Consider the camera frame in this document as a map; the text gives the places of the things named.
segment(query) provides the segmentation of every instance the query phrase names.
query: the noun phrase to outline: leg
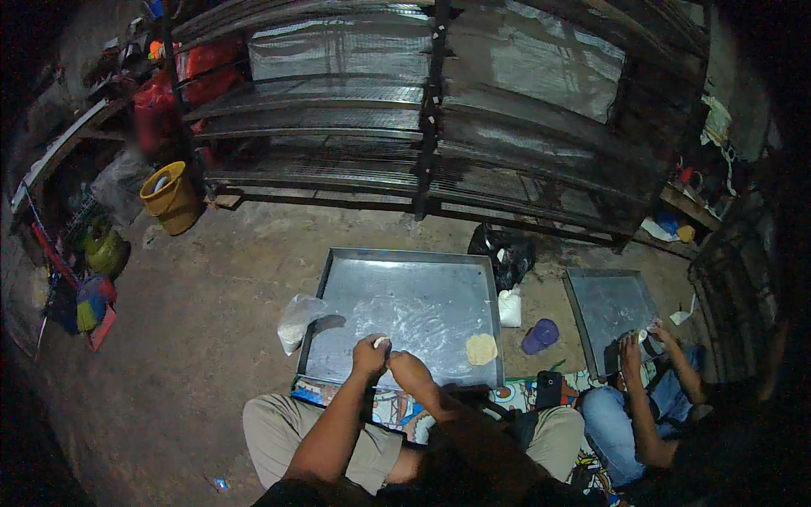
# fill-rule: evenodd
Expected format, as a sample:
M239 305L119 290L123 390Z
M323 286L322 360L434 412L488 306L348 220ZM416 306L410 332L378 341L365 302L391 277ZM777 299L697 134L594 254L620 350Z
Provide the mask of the leg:
M691 346L684 351L684 356L696 371L698 371L699 368L701 350L699 346ZM654 387L653 392L650 393L650 397L656 402L656 406L659 408L659 418L669 417L683 423L687 420L690 409L693 407L693 404L690 403L690 400L687 398L687 394L681 389L679 376L673 368L662 376L662 379ZM662 432L660 432L660 436L666 436L671 432L665 433L666 434L663 435Z
M583 440L583 418L577 410L555 406L541 410L527 456L563 482L577 460Z
M637 461L631 419L624 407L622 393L608 386L589 391L581 406L586 435L615 487L639 479L645 471Z
M245 440L263 487L270 488L281 479L296 448L323 412L323 408L280 394L265 394L245 404ZM346 478L376 494L392 472L401 445L398 434L365 425L346 468Z

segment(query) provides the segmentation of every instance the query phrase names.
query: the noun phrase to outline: black bag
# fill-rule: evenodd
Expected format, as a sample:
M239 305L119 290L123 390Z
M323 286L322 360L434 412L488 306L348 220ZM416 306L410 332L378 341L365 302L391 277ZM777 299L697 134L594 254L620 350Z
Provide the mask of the black bag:
M504 254L499 260L499 252ZM488 256L493 264L496 290L510 290L521 283L524 275L535 266L535 245L527 238L506 230L496 230L490 224L479 224L473 231L468 255Z

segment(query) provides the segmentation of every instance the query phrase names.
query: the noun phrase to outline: patterned mat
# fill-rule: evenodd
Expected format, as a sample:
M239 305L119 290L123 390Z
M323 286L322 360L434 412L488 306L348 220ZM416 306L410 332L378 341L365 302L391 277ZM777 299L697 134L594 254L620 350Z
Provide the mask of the patterned mat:
M643 365L642 383L645 386L654 375L655 368L652 363ZM592 380L586 370L564 374L560 404L573 406L580 393L601 385L603 384L599 381ZM300 376L293 383L291 394L317 405L327 406L340 387L340 384ZM521 412L527 412L535 408L537 387L534 377L511 378L506 380L503 388L492 390L489 398L507 410L517 409ZM408 440L418 444L427 443L428 429L435 423L434 418L428 414L427 410L415 402L410 395L391 389L377 390L371 417L375 423L403 432ZM589 446L585 436L583 436L580 453L567 482L571 483L573 478L576 478L577 483L585 484L584 492L590 489L605 492L608 495L611 507L628 506L625 501L616 495L614 488L611 487L611 480L608 478L605 467L591 449L591 446Z

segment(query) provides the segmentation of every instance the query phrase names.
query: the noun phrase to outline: aluminum baking tray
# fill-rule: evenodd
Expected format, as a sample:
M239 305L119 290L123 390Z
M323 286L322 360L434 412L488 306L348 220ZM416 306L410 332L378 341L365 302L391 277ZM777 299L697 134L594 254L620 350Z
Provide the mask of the aluminum baking tray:
M307 330L299 375L343 382L358 340L386 333L393 350L419 357L439 385L504 386L496 283L486 256L330 248L316 296L334 316ZM499 355L472 366L465 343L479 333L493 335ZM399 389L391 372L377 387Z
M659 317L642 273L627 269L569 268L567 274L564 284L589 374L599 378L618 372L617 340L627 332L645 329ZM658 343L645 340L642 362L662 353Z

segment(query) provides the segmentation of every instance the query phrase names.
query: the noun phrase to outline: purple lid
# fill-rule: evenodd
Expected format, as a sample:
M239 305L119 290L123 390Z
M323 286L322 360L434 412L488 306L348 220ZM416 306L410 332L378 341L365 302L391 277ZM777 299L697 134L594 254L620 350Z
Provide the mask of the purple lid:
M525 354L537 354L539 351L557 342L560 337L557 324L549 319L541 319L521 341L521 349Z

